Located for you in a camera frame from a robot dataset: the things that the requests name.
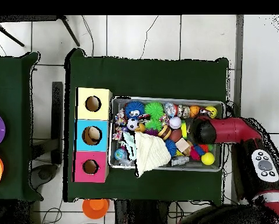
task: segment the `black stand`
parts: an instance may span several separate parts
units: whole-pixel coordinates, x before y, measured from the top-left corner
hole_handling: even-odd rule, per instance
[[[65,27],[67,28],[69,34],[73,38],[75,44],[79,47],[80,43],[78,42],[77,38],[73,34],[72,29],[70,28],[66,16],[57,16],[57,15],[50,15],[50,16],[16,16],[16,15],[9,15],[9,16],[0,16],[0,23],[1,22],[42,22],[42,21],[52,21],[61,19]],[[15,41],[20,46],[24,47],[25,45],[21,43],[18,39],[10,35],[1,25],[0,25],[0,32],[4,35],[8,36],[11,40]]]

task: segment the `orange ball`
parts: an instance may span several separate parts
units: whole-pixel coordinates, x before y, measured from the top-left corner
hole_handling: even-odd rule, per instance
[[[199,106],[190,106],[189,110],[190,110],[189,117],[193,118],[194,116],[196,116],[198,114],[200,107]]]

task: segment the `blue toy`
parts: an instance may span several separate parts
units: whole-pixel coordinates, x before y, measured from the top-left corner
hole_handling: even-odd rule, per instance
[[[165,146],[168,149],[168,151],[170,153],[170,156],[173,157],[176,154],[176,151],[177,151],[176,144],[172,140],[167,139],[165,141]]]
[[[206,152],[203,151],[203,149],[202,149],[200,146],[198,146],[198,145],[196,145],[196,144],[194,144],[193,146],[194,146],[194,150],[197,151],[197,153],[198,153],[200,156],[206,154]]]
[[[134,118],[137,120],[138,116],[144,114],[144,112],[144,104],[138,101],[129,102],[125,107],[125,113],[127,118]]]

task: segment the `green table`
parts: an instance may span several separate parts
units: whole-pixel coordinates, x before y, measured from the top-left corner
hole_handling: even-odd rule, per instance
[[[0,57],[0,116],[6,134],[0,144],[4,172],[0,199],[42,200],[29,183],[32,143],[30,73],[39,54],[29,52],[20,58]]]
[[[212,200],[221,203],[222,172],[153,170],[140,178],[133,170],[110,168],[106,182],[72,182],[75,88],[110,89],[114,96],[174,99],[226,99],[226,58],[217,61],[158,61],[87,58],[80,49],[66,57],[64,200],[119,198],[143,200]]]

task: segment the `pink toy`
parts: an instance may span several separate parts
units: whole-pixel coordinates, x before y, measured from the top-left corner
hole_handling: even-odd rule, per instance
[[[201,160],[200,156],[198,155],[198,152],[194,150],[194,146],[191,146],[190,157],[194,160]]]

